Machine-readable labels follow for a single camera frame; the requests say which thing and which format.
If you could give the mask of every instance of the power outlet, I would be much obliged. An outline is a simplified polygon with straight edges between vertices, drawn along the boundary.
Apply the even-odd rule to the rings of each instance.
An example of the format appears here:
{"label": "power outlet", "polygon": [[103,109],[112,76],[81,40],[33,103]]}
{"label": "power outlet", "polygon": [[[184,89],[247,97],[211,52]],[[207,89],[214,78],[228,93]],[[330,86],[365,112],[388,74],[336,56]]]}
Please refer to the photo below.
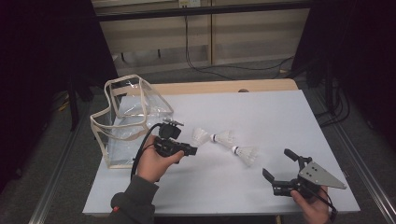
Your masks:
{"label": "power outlet", "polygon": [[178,0],[179,7],[200,7],[201,0]]}

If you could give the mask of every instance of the table surface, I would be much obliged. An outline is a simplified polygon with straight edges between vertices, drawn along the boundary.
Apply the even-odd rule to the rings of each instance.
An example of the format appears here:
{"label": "table surface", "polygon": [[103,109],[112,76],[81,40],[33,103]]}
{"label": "table surface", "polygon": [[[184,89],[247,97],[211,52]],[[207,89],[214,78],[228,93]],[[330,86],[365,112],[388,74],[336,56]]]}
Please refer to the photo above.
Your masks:
{"label": "table surface", "polygon": [[[293,80],[153,86],[175,109],[174,119],[185,123],[177,141],[190,142],[195,127],[209,133],[231,130],[236,145],[259,150],[255,163],[246,167],[223,146],[206,143],[199,147],[196,156],[185,157],[180,164],[171,166],[158,183],[160,188],[153,202],[157,216],[300,212],[291,198],[274,196],[271,184],[262,177],[263,167],[277,180],[297,176],[298,164],[283,154],[284,148],[312,157],[347,185],[347,189],[329,189],[339,212],[360,210],[304,94]],[[251,92],[238,93],[241,89]],[[102,161],[83,213],[107,215],[112,196],[127,188],[130,172],[107,169]]]}

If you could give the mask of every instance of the hand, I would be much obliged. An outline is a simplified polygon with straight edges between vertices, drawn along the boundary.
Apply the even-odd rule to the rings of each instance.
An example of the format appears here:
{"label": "hand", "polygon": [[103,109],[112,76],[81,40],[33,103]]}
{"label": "hand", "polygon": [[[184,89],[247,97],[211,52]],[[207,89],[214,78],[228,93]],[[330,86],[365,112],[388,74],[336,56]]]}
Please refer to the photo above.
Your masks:
{"label": "hand", "polygon": [[[326,193],[320,190],[318,195],[327,200]],[[303,209],[305,222],[308,224],[324,224],[329,220],[329,206],[319,200],[317,197],[312,197],[306,200],[301,196],[297,190],[291,191],[293,200]]]}
{"label": "hand", "polygon": [[137,165],[137,175],[151,183],[155,183],[159,180],[161,176],[165,174],[170,165],[180,161],[184,156],[183,151],[179,151],[175,155],[166,158],[160,156],[152,145],[154,143],[154,139],[154,135],[150,135],[148,137],[148,140],[143,147],[145,148],[143,155]]}

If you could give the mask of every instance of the white tabletop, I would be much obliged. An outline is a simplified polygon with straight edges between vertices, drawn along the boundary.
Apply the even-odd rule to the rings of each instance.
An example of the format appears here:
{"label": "white tabletop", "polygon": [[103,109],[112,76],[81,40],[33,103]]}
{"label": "white tabletop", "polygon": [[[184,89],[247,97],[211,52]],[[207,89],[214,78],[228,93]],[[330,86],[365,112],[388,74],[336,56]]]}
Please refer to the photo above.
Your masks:
{"label": "white tabletop", "polygon": [[[196,156],[172,165],[157,183],[153,204],[157,216],[282,215],[301,212],[290,197],[274,196],[262,176],[266,168],[276,180],[291,180],[299,166],[283,154],[289,148],[315,162],[347,185],[329,189],[340,213],[360,208],[302,91],[263,91],[164,95],[174,108],[173,119],[183,122],[179,142],[190,143],[194,127],[209,133],[231,130],[235,144],[257,147],[259,157],[246,167],[229,149],[213,143]],[[110,213],[110,200],[125,191],[129,169],[107,169],[102,160],[84,214]]]}

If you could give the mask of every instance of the triangular metal plate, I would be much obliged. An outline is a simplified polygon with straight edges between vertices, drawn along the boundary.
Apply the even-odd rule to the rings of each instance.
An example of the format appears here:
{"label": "triangular metal plate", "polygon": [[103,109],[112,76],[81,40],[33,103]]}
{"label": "triangular metal plate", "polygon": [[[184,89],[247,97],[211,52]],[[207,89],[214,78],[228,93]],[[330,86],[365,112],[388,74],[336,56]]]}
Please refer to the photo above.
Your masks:
{"label": "triangular metal plate", "polygon": [[347,186],[323,169],[314,161],[309,162],[299,176],[317,185],[328,186],[337,189],[346,189]]}

